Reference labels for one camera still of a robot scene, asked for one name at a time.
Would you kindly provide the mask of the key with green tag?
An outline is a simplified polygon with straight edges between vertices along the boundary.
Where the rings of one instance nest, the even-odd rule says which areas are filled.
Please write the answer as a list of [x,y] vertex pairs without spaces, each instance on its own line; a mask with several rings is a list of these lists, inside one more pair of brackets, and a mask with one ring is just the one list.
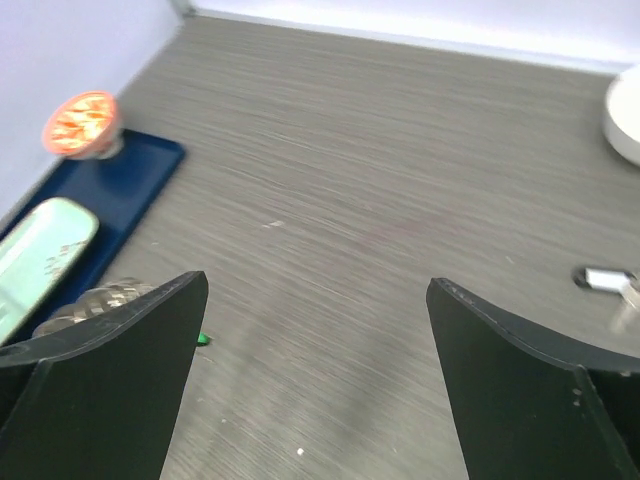
[[200,333],[198,335],[198,339],[197,339],[197,346],[198,347],[207,346],[210,343],[211,343],[211,337],[209,335],[206,335],[205,333]]

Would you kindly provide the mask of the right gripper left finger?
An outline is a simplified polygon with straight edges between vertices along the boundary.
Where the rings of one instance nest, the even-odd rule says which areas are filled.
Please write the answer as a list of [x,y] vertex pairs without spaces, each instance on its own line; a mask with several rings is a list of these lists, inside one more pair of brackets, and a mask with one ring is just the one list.
[[201,271],[1,351],[5,480],[161,475],[208,297]]

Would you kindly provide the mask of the large keyring with small rings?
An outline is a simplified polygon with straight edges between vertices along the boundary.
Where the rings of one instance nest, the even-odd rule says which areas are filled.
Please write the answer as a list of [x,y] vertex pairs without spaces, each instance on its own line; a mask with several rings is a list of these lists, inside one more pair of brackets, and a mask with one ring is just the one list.
[[66,329],[125,305],[154,289],[153,285],[132,277],[104,283],[85,291],[74,303],[59,308],[34,330],[32,337]]

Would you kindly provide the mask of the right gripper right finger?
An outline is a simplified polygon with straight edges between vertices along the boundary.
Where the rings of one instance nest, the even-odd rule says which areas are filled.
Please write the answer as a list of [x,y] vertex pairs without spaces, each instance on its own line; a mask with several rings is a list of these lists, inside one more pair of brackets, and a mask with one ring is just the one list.
[[471,479],[636,479],[639,360],[434,278],[426,304]]

